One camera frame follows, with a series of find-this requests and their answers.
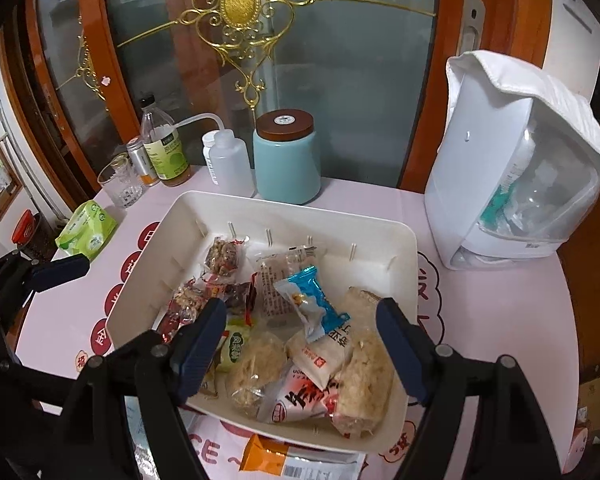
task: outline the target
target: red container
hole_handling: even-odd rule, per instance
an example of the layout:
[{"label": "red container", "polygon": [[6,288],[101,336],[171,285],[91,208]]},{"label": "red container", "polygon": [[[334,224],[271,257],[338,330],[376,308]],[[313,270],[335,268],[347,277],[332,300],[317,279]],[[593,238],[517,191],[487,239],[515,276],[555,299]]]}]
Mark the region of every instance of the red container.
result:
[{"label": "red container", "polygon": [[12,243],[16,245],[25,245],[36,231],[36,220],[30,209],[27,209],[21,216],[16,229],[11,236]]}]

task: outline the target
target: white tray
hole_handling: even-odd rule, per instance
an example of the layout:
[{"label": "white tray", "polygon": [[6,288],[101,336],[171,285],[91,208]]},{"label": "white tray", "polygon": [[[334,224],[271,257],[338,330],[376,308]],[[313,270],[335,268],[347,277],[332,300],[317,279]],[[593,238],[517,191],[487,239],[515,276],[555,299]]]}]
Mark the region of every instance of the white tray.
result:
[{"label": "white tray", "polygon": [[[214,236],[249,237],[248,253],[316,245],[320,284],[337,301],[350,286],[391,296],[413,323],[417,314],[416,237],[400,222],[200,191],[187,191],[169,209],[146,245],[107,319],[115,348],[151,328],[173,290],[200,273]],[[245,262],[238,281],[253,269]],[[400,437],[407,395],[395,377],[384,421],[372,436],[346,439],[327,419],[262,424],[236,411],[218,374],[219,397],[198,394],[187,403],[256,433],[301,446],[363,453],[383,452]]]}]

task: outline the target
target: barcode label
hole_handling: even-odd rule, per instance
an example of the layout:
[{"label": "barcode label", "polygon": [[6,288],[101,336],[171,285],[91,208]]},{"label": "barcode label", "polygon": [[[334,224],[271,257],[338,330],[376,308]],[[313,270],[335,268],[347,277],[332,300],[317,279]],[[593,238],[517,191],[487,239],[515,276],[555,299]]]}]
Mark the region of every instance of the barcode label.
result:
[{"label": "barcode label", "polygon": [[300,263],[304,262],[307,258],[315,258],[315,249],[315,246],[289,247],[289,251],[297,251],[298,260]]},{"label": "barcode label", "polygon": [[282,476],[288,476],[289,478],[302,478],[302,468],[293,467],[292,465],[285,465],[282,470]]}]

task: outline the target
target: bottle label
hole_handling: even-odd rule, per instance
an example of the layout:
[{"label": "bottle label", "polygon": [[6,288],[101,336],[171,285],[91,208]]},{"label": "bottle label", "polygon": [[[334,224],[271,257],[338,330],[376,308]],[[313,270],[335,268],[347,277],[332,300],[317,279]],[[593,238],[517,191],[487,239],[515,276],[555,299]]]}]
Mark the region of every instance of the bottle label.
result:
[{"label": "bottle label", "polygon": [[182,142],[175,128],[166,137],[145,144],[144,148],[161,180],[176,178],[189,167],[189,163],[182,153]]},{"label": "bottle label", "polygon": [[211,175],[211,180],[214,181],[214,184],[216,184],[216,186],[218,185],[218,179],[216,179],[216,172],[214,171],[214,167],[211,165],[211,158],[209,157],[208,154],[204,154],[205,156],[205,162],[206,162],[206,166],[209,168],[209,174]]},{"label": "bottle label", "polygon": [[273,122],[276,124],[293,124],[296,122],[296,118],[293,115],[279,115],[273,119]]}]

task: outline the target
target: green snack package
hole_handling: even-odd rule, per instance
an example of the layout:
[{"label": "green snack package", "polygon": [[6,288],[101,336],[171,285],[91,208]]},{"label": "green snack package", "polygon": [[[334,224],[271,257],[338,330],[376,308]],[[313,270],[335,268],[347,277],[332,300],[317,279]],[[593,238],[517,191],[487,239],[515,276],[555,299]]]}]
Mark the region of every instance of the green snack package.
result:
[{"label": "green snack package", "polygon": [[219,372],[228,372],[235,365],[242,353],[242,347],[249,340],[251,329],[248,326],[228,324],[225,327],[229,334],[220,351]]},{"label": "green snack package", "polygon": [[93,200],[88,200],[75,210],[56,238],[56,246],[69,256],[84,254],[93,260],[116,225],[117,222],[103,208]]}]

